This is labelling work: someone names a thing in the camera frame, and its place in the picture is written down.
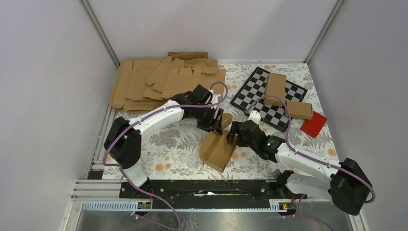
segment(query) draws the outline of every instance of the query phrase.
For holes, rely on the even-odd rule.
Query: cardboard box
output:
[[[218,69],[216,75],[202,74],[200,68],[195,69],[194,74],[191,68],[182,68],[179,72],[172,70],[167,78],[161,97],[168,99],[176,94],[192,91],[198,84],[209,89],[217,81],[225,81],[225,69]],[[215,94],[222,94],[223,92],[224,87],[221,84],[214,86]]]
[[[236,146],[236,141],[233,145],[229,145],[227,141],[228,131],[225,130],[225,128],[228,127],[231,122],[232,115],[224,113],[221,122],[221,127],[223,129],[222,136],[218,136],[212,131],[209,132],[199,150],[200,158],[203,160],[204,164],[221,173],[227,166]]]
[[[288,107],[289,113],[291,114],[292,118],[295,119],[313,118],[313,105],[311,103],[286,100],[285,104]]]
[[[282,100],[285,100],[286,75],[270,73],[265,87],[266,95],[276,95]],[[264,99],[264,104],[282,107],[283,104],[276,98],[267,97]]]

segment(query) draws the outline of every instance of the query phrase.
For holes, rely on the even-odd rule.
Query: wire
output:
[[[103,165],[105,165],[105,166],[115,166],[115,167],[119,167],[119,171],[122,173],[122,175],[123,175],[125,178],[127,178],[128,183],[129,183],[133,188],[135,188],[136,190],[138,190],[138,191],[141,192],[141,193],[144,193],[144,194],[146,194],[146,195],[149,195],[149,196],[152,196],[152,197],[155,197],[155,198],[161,200],[161,201],[164,202],[171,210],[173,210],[174,214],[176,215],[177,222],[178,222],[178,225],[179,225],[179,226],[178,226],[177,228],[173,228],[173,227],[167,226],[167,225],[165,225],[165,224],[163,224],[163,223],[160,223],[160,222],[158,222],[158,221],[155,221],[155,220],[152,220],[152,219],[150,219],[150,218],[143,217],[143,216],[137,216],[137,218],[141,218],[141,219],[143,219],[143,220],[148,220],[148,221],[150,221],[150,222],[153,222],[153,223],[155,223],[155,224],[157,224],[157,225],[160,225],[160,226],[162,226],[162,227],[164,227],[164,228],[166,228],[166,229],[169,229],[169,230],[180,230],[180,229],[181,229],[180,216],[179,216],[179,214],[177,213],[177,211],[173,208],[173,206],[171,206],[171,204],[170,204],[169,202],[167,202],[165,199],[163,199],[162,197],[160,197],[160,196],[158,196],[158,195],[155,195],[155,194],[153,194],[153,193],[147,192],[147,191],[145,191],[145,190],[139,188],[138,186],[136,186],[136,185],[129,179],[129,177],[126,175],[126,173],[123,171],[123,169],[120,167],[119,164],[108,164],[108,163],[106,163],[106,158],[108,157],[108,153],[110,153],[110,151],[111,151],[112,148],[115,146],[115,144],[127,133],[127,131],[129,131],[130,129],[132,129],[134,126],[138,125],[140,122],[143,122],[143,121],[145,121],[146,119],[148,119],[148,118],[150,118],[150,117],[152,117],[152,116],[154,116],[154,115],[156,115],[156,114],[158,114],[158,113],[160,113],[160,112],[163,112],[163,111],[166,111],[166,110],[172,109],[172,108],[177,108],[177,107],[180,107],[180,108],[185,108],[185,107],[189,107],[189,108],[207,108],[207,107],[213,107],[213,106],[217,106],[217,105],[221,104],[221,103],[227,98],[227,95],[228,95],[228,87],[227,87],[227,85],[226,85],[225,83],[220,82],[220,81],[217,81],[217,82],[213,83],[213,84],[210,86],[210,90],[211,90],[211,89],[213,88],[213,86],[216,85],[216,84],[222,84],[222,85],[224,86],[224,88],[225,88],[225,95],[222,97],[222,99],[221,99],[219,102],[214,103],[214,104],[207,104],[207,105],[186,105],[186,104],[182,104],[182,105],[172,105],[172,106],[166,107],[166,109],[161,108],[160,110],[153,111],[153,112],[151,112],[150,114],[147,114],[147,115],[145,115],[143,118],[141,118],[140,121],[136,121],[135,123],[133,123],[133,124],[131,124],[129,127],[127,127],[125,130],[123,130],[123,131],[116,137],[116,139],[112,142],[112,144],[109,146],[108,150],[106,150],[105,154],[103,155],[103,159],[102,159]]]
[[[302,156],[302,157],[304,157],[304,158],[306,158],[306,159],[312,160],[312,161],[314,161],[314,162],[316,162],[316,163],[319,163],[319,164],[321,164],[321,165],[329,166],[329,163],[326,163],[326,162],[324,162],[324,161],[321,161],[321,160],[318,160],[318,159],[316,159],[316,158],[313,158],[313,157],[311,157],[311,156],[309,156],[309,155],[306,155],[306,154],[304,154],[304,153],[302,153],[302,152],[300,152],[300,151],[296,151],[295,148],[293,148],[293,147],[290,145],[290,143],[289,143],[289,130],[290,130],[290,128],[291,128],[291,123],[292,123],[291,114],[289,113],[288,107],[286,106],[285,102],[282,101],[278,96],[276,96],[276,95],[263,95],[262,97],[259,97],[257,100],[255,100],[254,102],[252,102],[251,106],[249,106],[249,108],[247,109],[247,111],[250,111],[258,101],[260,101],[261,99],[266,98],[266,97],[273,97],[273,98],[278,99],[278,100],[283,104],[283,107],[285,108],[286,112],[288,113],[289,122],[288,122],[288,128],[286,129],[286,132],[285,132],[285,140],[286,140],[286,145],[288,146],[288,148],[289,148],[290,150],[292,150],[295,154],[299,154],[300,156]],[[370,190],[370,192],[371,192],[371,199],[369,199],[368,201],[365,201],[365,203],[367,204],[367,203],[372,203],[372,202],[374,202],[375,197],[376,197],[376,196],[375,196],[374,189],[373,189],[373,188],[371,187],[371,185],[369,185],[365,180],[363,180],[361,177],[357,176],[356,174],[354,174],[354,173],[352,173],[352,172],[350,172],[350,171],[348,171],[348,170],[346,170],[346,169],[344,169],[344,168],[342,168],[342,167],[338,167],[338,166],[335,166],[335,165],[331,165],[330,167],[332,167],[332,168],[334,168],[334,169],[337,169],[337,170],[339,170],[339,171],[342,171],[342,172],[348,174],[349,176],[351,176],[351,177],[357,179],[357,180],[360,181],[362,184],[364,184],[364,186],[366,186],[366,187]]]

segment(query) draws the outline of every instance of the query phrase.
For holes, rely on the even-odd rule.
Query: metal floor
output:
[[[302,203],[304,215],[325,220],[336,231],[352,231],[349,216],[329,202]],[[166,225],[177,226],[172,212],[150,212],[146,215]],[[277,213],[263,212],[180,212],[182,231],[308,231],[301,218],[268,219]],[[306,219],[316,231],[329,231],[323,223]],[[165,231],[151,222],[136,220],[129,212],[88,211],[81,213],[77,231]]]

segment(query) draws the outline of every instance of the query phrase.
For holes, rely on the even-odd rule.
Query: gray wall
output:
[[[115,72],[79,1],[0,3],[0,230],[55,231]]]
[[[370,231],[406,230],[408,1],[346,1],[310,71],[340,157],[358,161],[377,193]]]
[[[304,60],[336,0],[90,0],[119,59]]]

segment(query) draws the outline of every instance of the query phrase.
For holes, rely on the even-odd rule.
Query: metal frame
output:
[[[345,0],[337,0],[337,2],[335,3],[333,9],[331,10],[329,17],[327,18],[326,22],[323,25],[323,28],[321,29],[315,43],[312,46],[312,49],[310,49],[309,54],[307,55],[307,57],[304,60],[304,63],[309,64],[310,61],[313,58],[313,55],[315,54],[316,50],[318,49],[319,45],[321,44],[321,42],[323,41],[323,38],[326,36],[327,31],[329,30],[330,26],[332,25],[337,13],[339,12],[341,6],[343,5],[343,3],[345,2]]]
[[[106,36],[105,32],[102,29],[101,24],[98,21],[98,18],[96,17],[95,13],[93,12],[93,9],[88,2],[88,0],[79,0],[81,3],[82,7],[84,8],[85,12],[87,13],[89,20],[91,21],[93,27],[95,28],[96,33],[98,34],[99,38],[102,41],[102,44],[105,46],[106,51],[108,52],[109,56],[112,59],[112,62],[116,65],[116,67],[119,67],[120,61],[117,58],[117,55],[109,42],[108,37]]]

